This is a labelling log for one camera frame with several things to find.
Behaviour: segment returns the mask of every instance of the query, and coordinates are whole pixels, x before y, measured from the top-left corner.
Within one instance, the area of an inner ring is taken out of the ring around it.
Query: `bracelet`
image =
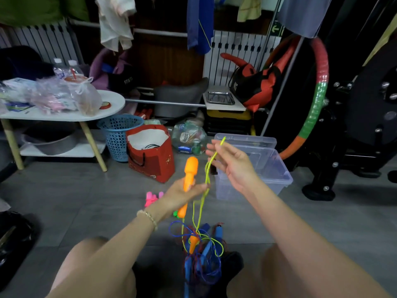
[[[156,223],[156,221],[154,220],[154,218],[152,217],[152,215],[151,215],[150,213],[147,213],[147,212],[144,211],[144,210],[139,210],[139,211],[136,213],[136,216],[138,216],[138,214],[140,214],[140,213],[145,214],[148,218],[151,219],[151,221],[152,221],[152,223],[153,223],[153,225],[154,225],[154,230],[157,231],[157,223]]]

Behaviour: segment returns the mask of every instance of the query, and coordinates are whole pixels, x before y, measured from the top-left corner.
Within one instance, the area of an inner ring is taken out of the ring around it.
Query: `white radiator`
[[[83,63],[74,33],[68,31],[65,21],[40,26],[0,28],[0,48],[12,46],[29,46],[33,48],[44,62],[53,63],[60,58],[67,64],[69,59]]]
[[[208,77],[210,85],[227,86],[236,65],[220,57],[222,52],[244,59],[255,69],[263,67],[271,51],[280,43],[281,37],[271,36],[262,63],[259,63],[264,50],[266,36],[230,31],[214,31],[212,49],[205,55],[203,77]]]

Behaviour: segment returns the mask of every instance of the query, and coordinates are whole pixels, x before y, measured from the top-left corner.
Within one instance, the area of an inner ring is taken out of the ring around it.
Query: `red bag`
[[[126,139],[130,168],[161,183],[174,174],[171,137],[163,125],[142,125],[126,131]]]

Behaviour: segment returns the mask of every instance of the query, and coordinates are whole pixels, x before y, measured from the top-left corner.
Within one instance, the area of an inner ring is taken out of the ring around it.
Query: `wooden table leg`
[[[106,172],[108,170],[108,168],[106,167],[105,162],[102,159],[102,156],[98,150],[97,144],[95,143],[94,138],[92,137],[92,133],[90,131],[90,128],[88,127],[87,123],[84,121],[80,122],[81,128],[88,140],[88,142],[91,145],[92,151],[94,152],[94,155],[96,156],[98,163],[100,165],[100,167],[102,168],[103,172]]]
[[[19,170],[22,170],[25,168],[25,166],[23,165],[21,154],[19,153],[18,143],[17,140],[15,139],[14,131],[12,130],[10,121],[8,119],[1,119],[1,124],[3,125],[4,133],[6,134],[12,155],[14,157],[15,163],[17,164],[17,168]]]

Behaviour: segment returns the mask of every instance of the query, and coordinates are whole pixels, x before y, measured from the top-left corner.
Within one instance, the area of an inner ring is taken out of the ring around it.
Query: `hand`
[[[205,151],[206,155],[209,156],[208,161],[215,151],[218,154],[212,165],[226,173],[231,185],[237,191],[244,196],[249,195],[251,185],[258,181],[259,177],[247,154],[227,142],[220,145],[219,140],[212,140],[212,144],[207,144],[207,150]]]
[[[209,188],[207,184],[195,184],[189,191],[185,192],[183,190],[183,182],[184,178],[176,180],[161,199],[146,208],[146,211],[150,213],[157,222],[169,217],[175,210],[178,210],[192,198],[202,194]]]

